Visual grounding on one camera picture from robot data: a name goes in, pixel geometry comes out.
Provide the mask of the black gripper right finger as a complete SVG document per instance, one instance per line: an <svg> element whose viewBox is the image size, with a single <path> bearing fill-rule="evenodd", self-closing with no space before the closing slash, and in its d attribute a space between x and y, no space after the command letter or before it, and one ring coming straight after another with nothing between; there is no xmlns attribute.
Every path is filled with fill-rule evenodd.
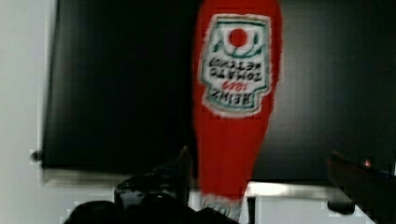
<svg viewBox="0 0 396 224"><path fill-rule="evenodd" d="M333 152L327 159L329 180L375 224L395 224L396 179Z"/></svg>

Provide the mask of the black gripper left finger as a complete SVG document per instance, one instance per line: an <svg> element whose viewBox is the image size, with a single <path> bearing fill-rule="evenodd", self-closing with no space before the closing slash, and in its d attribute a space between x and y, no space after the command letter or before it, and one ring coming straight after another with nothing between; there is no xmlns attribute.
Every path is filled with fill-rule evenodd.
<svg viewBox="0 0 396 224"><path fill-rule="evenodd" d="M192 157L184 146L179 155L151 172L134 175L118 184L114 190L114 203L122 208L139 205L151 195L162 193L187 205L190 196Z"/></svg>

